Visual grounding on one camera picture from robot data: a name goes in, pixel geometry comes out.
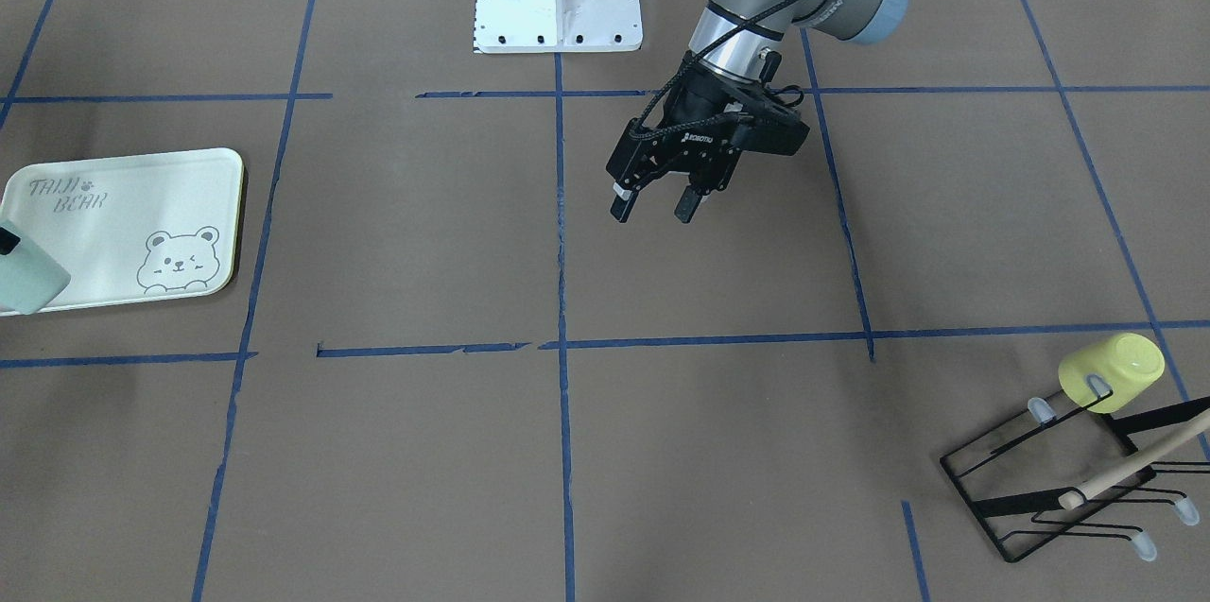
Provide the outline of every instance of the blue tape grid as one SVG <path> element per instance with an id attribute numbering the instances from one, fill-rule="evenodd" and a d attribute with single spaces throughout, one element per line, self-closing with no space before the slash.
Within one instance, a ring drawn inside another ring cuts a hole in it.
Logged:
<path id="1" fill-rule="evenodd" d="M 845 235 L 845 248 L 848 249 L 848 266 L 853 274 L 853 289 L 857 293 L 857 309 L 862 316 L 862 330 L 865 331 L 865 349 L 870 361 L 876 360 L 874 354 L 874 330 L 870 326 L 870 312 L 865 306 L 865 291 L 862 288 L 862 272 L 857 265 L 857 249 L 853 248 L 853 232 L 848 226 L 848 214 L 845 210 L 845 195 L 840 189 L 840 173 L 836 172 L 836 157 L 831 150 L 831 134 L 828 132 L 828 115 L 824 112 L 824 99 L 819 94 L 819 80 L 816 76 L 816 59 L 811 56 L 811 41 L 807 30 L 799 29 L 802 37 L 802 53 L 807 57 L 807 74 L 811 76 L 811 97 L 816 102 L 816 115 L 819 118 L 819 137 L 824 145 L 824 157 L 828 158 L 828 174 L 832 180 L 832 189 L 836 192 L 836 210 L 840 215 L 841 232 Z"/>
<path id="2" fill-rule="evenodd" d="M 1059 70 L 1055 69 L 1054 59 L 1050 57 L 1050 50 L 1047 47 L 1045 39 L 1042 37 L 1042 29 L 1038 27 L 1037 18 L 1033 17 L 1033 8 L 1030 7 L 1030 0 L 1020 0 L 1021 8 L 1025 11 L 1025 17 L 1030 21 L 1030 28 L 1033 29 L 1033 37 L 1037 37 L 1038 50 L 1042 50 L 1042 59 L 1047 63 L 1047 69 L 1050 71 L 1050 77 L 1054 80 L 1055 91 L 1059 92 L 1059 98 L 1062 100 L 1064 111 L 1067 112 L 1067 121 L 1071 123 L 1071 129 L 1076 134 L 1076 141 L 1079 145 L 1079 151 L 1082 157 L 1084 157 L 1084 166 L 1088 167 L 1088 174 L 1093 179 L 1093 185 L 1096 189 L 1096 196 L 1101 199 L 1101 207 L 1105 209 L 1106 219 L 1110 220 L 1110 227 L 1113 227 L 1113 236 L 1118 241 L 1118 248 L 1122 249 L 1122 256 L 1125 259 L 1127 267 L 1130 271 L 1130 278 L 1135 284 L 1135 289 L 1139 293 L 1139 300 L 1142 302 L 1143 309 L 1147 313 L 1147 319 L 1151 323 L 1152 330 L 1156 332 L 1156 343 L 1159 345 L 1160 352 L 1163 352 L 1165 360 L 1168 361 L 1168 370 L 1172 375 L 1172 381 L 1176 383 L 1176 392 L 1179 392 L 1181 400 L 1189 400 L 1188 389 L 1185 387 L 1185 378 L 1181 378 L 1180 366 L 1176 365 L 1175 358 L 1170 348 L 1168 348 L 1168 341 L 1164 338 L 1164 331 L 1160 326 L 1159 319 L 1156 317 L 1156 311 L 1151 305 L 1151 297 L 1147 296 L 1147 289 L 1142 284 L 1142 278 L 1139 276 L 1139 270 L 1134 262 L 1134 256 L 1130 254 L 1130 248 L 1127 244 L 1125 236 L 1122 235 L 1122 227 L 1118 226 L 1117 215 L 1113 213 L 1113 207 L 1110 206 L 1110 197 L 1106 193 L 1105 184 L 1101 184 L 1101 175 L 1096 170 L 1096 166 L 1093 162 L 1093 154 L 1088 149 L 1088 141 L 1084 140 L 1084 132 L 1079 128 L 1079 121 L 1076 120 L 1076 111 L 1072 110 L 1071 98 L 1067 95 L 1067 88 L 1064 88 L 1062 80 L 1059 77 Z M 1205 435 L 1199 435 L 1198 440 L 1202 442 L 1202 452 L 1206 461 L 1210 461 L 1210 444 L 1206 442 Z"/>
<path id="3" fill-rule="evenodd" d="M 42 2 L 42 12 L 39 12 L 38 21 L 34 24 L 34 33 L 29 34 L 29 41 L 25 44 L 25 51 L 21 54 L 21 64 L 17 65 L 17 74 L 12 77 L 12 86 L 8 88 L 8 94 L 5 95 L 4 104 L 0 104 L 0 129 L 4 129 L 4 123 L 8 120 L 8 111 L 12 110 L 13 99 L 17 99 L 17 89 L 21 88 L 21 81 L 25 77 L 25 69 L 29 68 L 29 59 L 34 56 L 34 47 L 38 46 L 38 37 L 42 35 L 42 25 L 46 24 L 46 16 L 51 12 L 51 5 L 54 0 L 46 0 Z"/>
<path id="4" fill-rule="evenodd" d="M 214 486 L 211 490 L 211 504 L 206 514 L 206 531 L 202 534 L 202 546 L 197 557 L 197 573 L 194 577 L 192 602 L 201 602 L 202 590 L 206 585 L 206 571 L 211 561 L 211 546 L 214 543 L 214 528 L 218 523 L 219 500 L 223 497 L 223 480 L 226 476 L 227 458 L 231 455 L 231 435 L 235 430 L 236 398 L 243 386 L 244 365 L 248 361 L 249 343 L 252 342 L 252 326 L 257 317 L 257 301 L 260 296 L 260 282 L 265 271 L 265 257 L 269 249 L 269 236 L 273 222 L 273 201 L 277 197 L 277 181 L 282 175 L 282 162 L 286 158 L 286 145 L 290 137 L 290 123 L 294 120 L 294 103 L 298 99 L 299 80 L 302 76 L 302 62 L 306 59 L 306 41 L 311 34 L 311 16 L 315 13 L 315 0 L 307 0 L 306 12 L 302 16 L 302 33 L 299 34 L 298 54 L 294 57 L 294 74 L 290 77 L 290 93 L 286 100 L 286 116 L 282 120 L 282 133 L 277 141 L 277 158 L 273 162 L 273 179 L 269 187 L 269 198 L 265 204 L 265 218 L 260 230 L 260 245 L 257 249 L 257 265 L 252 276 L 252 289 L 248 295 L 248 317 L 243 325 L 243 335 L 240 338 L 240 352 L 235 364 L 235 375 L 231 382 L 231 395 L 227 400 L 226 434 L 223 440 L 223 459 L 214 471 Z"/>
<path id="5" fill-rule="evenodd" d="M 257 353 L 249 351 L 252 326 L 255 318 L 257 301 L 259 297 L 260 279 L 264 271 L 265 254 L 269 244 L 269 235 L 272 220 L 272 204 L 276 195 L 277 181 L 281 176 L 282 160 L 289 138 L 289 128 L 293 120 L 295 102 L 312 102 L 312 99 L 330 99 L 332 93 L 299 93 L 299 79 L 302 62 L 305 59 L 306 41 L 310 33 L 311 16 L 315 8 L 315 0 L 307 0 L 306 16 L 302 23 L 302 34 L 299 39 L 298 56 L 295 57 L 294 76 L 289 93 L 203 93 L 203 94 L 144 94 L 144 95 L 34 95 L 34 98 L 19 98 L 17 95 L 21 82 L 25 76 L 30 57 L 38 39 L 45 25 L 47 15 L 54 0 L 46 0 L 39 15 L 34 30 L 22 56 L 18 71 L 8 88 L 0 106 L 0 128 L 4 127 L 8 112 L 16 104 L 48 104 L 48 103 L 161 103 L 161 102 L 286 102 L 286 118 L 282 125 L 282 133 L 278 141 L 277 160 L 275 163 L 273 179 L 270 189 L 266 214 L 263 224 L 261 239 L 258 250 L 258 259 L 254 271 L 253 288 L 249 295 L 248 317 L 241 338 L 238 353 L 165 353 L 165 355 L 132 355 L 132 357 L 94 357 L 94 358 L 25 358 L 24 360 L 0 360 L 0 369 L 38 369 L 39 366 L 106 366 L 128 364 L 178 364 L 178 361 L 234 361 L 236 372 L 232 381 L 232 389 L 227 407 L 227 424 L 224 440 L 223 462 L 215 473 L 214 487 L 212 490 L 211 508 L 207 513 L 207 526 L 203 536 L 202 550 L 198 558 L 197 575 L 195 577 L 194 601 L 200 601 L 202 586 L 204 584 L 206 567 L 209 560 L 209 549 L 213 543 L 219 498 L 221 496 L 223 477 L 225 475 L 226 461 L 230 452 L 231 435 L 235 426 L 236 396 L 242 384 L 243 366 L 249 358 Z M 561 409 L 561 435 L 563 435 L 563 461 L 564 461 L 564 544 L 565 544 L 565 575 L 566 597 L 569 602 L 575 600 L 575 555 L 574 555 L 574 528 L 571 513 L 571 442 L 570 442 L 570 405 L 567 396 L 567 351 L 571 348 L 628 348 L 628 347 L 666 347 L 666 345 L 756 345 L 756 343 L 788 343 L 788 342 L 829 342 L 830 340 L 864 340 L 868 343 L 870 357 L 874 357 L 874 340 L 903 340 L 903 338 L 944 338 L 944 336 L 995 336 L 995 335 L 1047 335 L 1067 334 L 1067 331 L 1114 331 L 1114 330 L 1146 330 L 1151 328 L 1163 348 L 1165 357 L 1172 365 L 1172 374 L 1177 389 L 1182 399 L 1188 399 L 1187 390 L 1171 353 L 1169 353 L 1163 330 L 1182 330 L 1183 328 L 1206 328 L 1210 319 L 1192 319 L 1191 322 L 1158 322 L 1153 308 L 1146 295 L 1145 288 L 1129 254 L 1124 236 L 1117 224 L 1116 215 L 1110 206 L 1104 185 L 1095 170 L 1095 166 L 1084 141 L 1083 133 L 1074 118 L 1068 94 L 1071 93 L 1206 93 L 1210 85 L 1084 85 L 1064 86 L 1054 63 L 1050 59 L 1049 50 L 1043 41 L 1041 29 L 1033 17 L 1027 0 L 1021 0 L 1024 11 L 1037 37 L 1038 46 L 1045 58 L 1048 69 L 1054 79 L 1054 86 L 903 86 L 903 88 L 820 88 L 816 80 L 814 65 L 811 59 L 809 44 L 803 35 L 805 54 L 807 56 L 808 73 L 811 74 L 811 92 L 817 105 L 822 133 L 824 134 L 825 150 L 828 150 L 829 168 L 831 172 L 834 187 L 836 189 L 837 206 L 840 209 L 842 227 L 846 232 L 846 243 L 849 248 L 851 262 L 854 274 L 854 286 L 857 289 L 859 309 L 863 318 L 863 331 L 826 331 L 826 334 L 790 334 L 790 335 L 755 335 L 755 336 L 672 336 L 672 338 L 626 338 L 626 340 L 567 340 L 566 336 L 566 276 L 565 276 L 565 201 L 564 201 L 564 133 L 563 133 L 563 99 L 564 98 L 627 98 L 627 95 L 644 95 L 650 89 L 563 89 L 563 60 L 560 56 L 554 57 L 555 63 L 555 88 L 551 91 L 433 91 L 432 93 L 417 94 L 417 98 L 554 98 L 557 117 L 557 162 L 558 162 L 558 233 L 559 233 L 559 338 L 555 342 L 540 345 L 538 348 L 557 348 L 559 351 L 559 386 Z M 1148 314 L 1146 323 L 1084 323 L 1084 325 L 1059 325 L 1059 326 L 972 326 L 972 328 L 934 328 L 934 330 L 904 330 L 904 331 L 874 331 L 869 324 L 869 318 L 864 305 L 864 293 L 862 293 L 855 254 L 848 232 L 846 215 L 843 210 L 842 193 L 840 192 L 839 179 L 835 172 L 835 163 L 826 137 L 826 120 L 822 108 L 820 98 L 824 94 L 862 94 L 862 93 L 1059 93 L 1064 102 L 1068 121 L 1076 133 L 1081 145 L 1085 164 L 1089 168 L 1097 196 L 1101 197 L 1102 207 L 1110 219 L 1116 237 L 1118 237 L 1123 256 L 1130 267 L 1131 278 Z M 317 358 L 350 358 L 350 357 L 397 357 L 419 355 L 419 353 L 500 353 L 515 352 L 519 348 L 529 347 L 530 343 L 488 343 L 488 345 L 432 345 L 431 347 L 402 347 L 402 348 L 322 348 L 316 352 Z M 1210 447 L 1205 439 L 1202 439 L 1203 450 L 1210 458 Z M 909 533 L 912 550 L 912 558 L 916 566 L 921 597 L 929 602 L 928 584 L 924 577 L 923 562 L 920 545 L 916 537 L 911 507 L 901 502 L 904 520 Z"/>

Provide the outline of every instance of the wooden stick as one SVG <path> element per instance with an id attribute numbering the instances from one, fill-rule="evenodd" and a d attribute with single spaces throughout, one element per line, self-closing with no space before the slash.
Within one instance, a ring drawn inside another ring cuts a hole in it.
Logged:
<path id="1" fill-rule="evenodd" d="M 1203 411 L 1195 418 L 1185 422 L 1185 424 L 1163 435 L 1163 438 L 1156 440 L 1151 446 L 1133 452 L 1116 465 L 1094 474 L 1091 479 L 1081 482 L 1073 491 L 1067 491 L 1067 493 L 1060 496 L 1059 504 L 1067 510 L 1079 508 L 1114 485 L 1125 481 L 1131 474 L 1151 465 L 1154 461 L 1159 461 L 1168 452 L 1180 446 L 1180 444 L 1189 441 L 1206 429 L 1210 429 L 1210 410 Z"/>

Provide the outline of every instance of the floor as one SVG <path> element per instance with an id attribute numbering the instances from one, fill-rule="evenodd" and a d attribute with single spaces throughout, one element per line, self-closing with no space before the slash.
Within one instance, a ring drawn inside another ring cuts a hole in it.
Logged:
<path id="1" fill-rule="evenodd" d="M 502 57 L 472 1 L 0 0 L 0 179 L 248 173 L 221 291 L 0 319 L 0 598 L 1205 598 L 1204 526 L 1008 565 L 938 459 L 1114 331 L 1170 366 L 1127 412 L 1210 394 L 1210 0 L 790 37 L 807 145 L 691 226 L 604 166 L 704 0 Z"/>

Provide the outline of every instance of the bear face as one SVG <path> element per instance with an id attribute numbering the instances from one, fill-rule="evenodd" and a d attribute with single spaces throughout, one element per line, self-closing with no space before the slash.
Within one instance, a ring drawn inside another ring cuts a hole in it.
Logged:
<path id="1" fill-rule="evenodd" d="M 219 274 L 219 257 L 214 249 L 218 241 L 215 227 L 201 227 L 196 235 L 155 232 L 148 236 L 148 256 L 138 273 L 139 285 L 146 288 L 144 295 L 207 288 L 207 283 Z"/>

